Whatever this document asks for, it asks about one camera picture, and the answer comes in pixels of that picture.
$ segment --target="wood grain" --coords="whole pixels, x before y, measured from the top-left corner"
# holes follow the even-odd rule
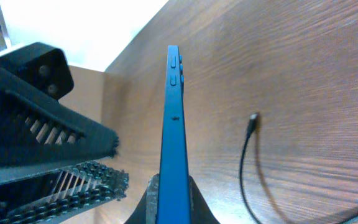
[[[158,172],[167,45],[185,74],[190,174],[221,223],[334,223],[358,210],[358,1],[169,1],[106,70],[105,125],[121,139],[103,161],[129,172],[127,198],[96,211],[122,223]]]

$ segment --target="blue surface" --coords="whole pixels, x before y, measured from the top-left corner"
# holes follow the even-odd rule
[[[191,223],[182,71],[178,46],[168,46],[157,223]]]

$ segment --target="cable connector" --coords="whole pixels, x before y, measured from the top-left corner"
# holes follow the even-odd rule
[[[248,127],[247,127],[247,135],[250,136],[255,131],[255,129],[257,127],[257,123],[258,123],[258,118],[259,118],[258,112],[252,114],[251,117],[249,118]]]

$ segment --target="black cable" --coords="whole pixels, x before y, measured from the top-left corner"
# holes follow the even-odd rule
[[[252,211],[251,207],[249,206],[247,197],[246,197],[246,192],[244,190],[244,181],[242,180],[242,170],[243,170],[243,164],[244,164],[244,159],[246,157],[246,153],[247,153],[247,145],[248,145],[248,141],[251,137],[251,134],[255,131],[256,127],[257,127],[257,122],[258,122],[258,113],[254,113],[253,115],[251,115],[250,119],[249,119],[249,123],[248,123],[248,127],[247,127],[247,133],[246,133],[246,140],[244,142],[244,146],[242,147],[242,152],[241,152],[241,159],[240,159],[240,168],[239,168],[239,180],[240,180],[240,189],[241,189],[241,196],[242,196],[242,200],[244,201],[244,205],[246,206],[247,211],[249,212],[249,214],[251,215],[252,219],[257,223],[257,224],[262,224],[262,222],[256,217],[255,213]],[[339,222],[338,224],[350,224],[350,223],[354,223],[354,222],[358,222],[358,212],[347,217],[345,220]]]

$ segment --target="brown tabletop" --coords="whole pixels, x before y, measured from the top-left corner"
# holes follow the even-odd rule
[[[221,223],[251,221],[238,167],[255,111],[244,180],[261,221],[358,211],[358,1],[200,0],[169,1],[106,70],[103,124],[121,146],[104,163],[130,181],[96,218],[124,222],[158,172],[168,45],[183,56],[190,175]]]

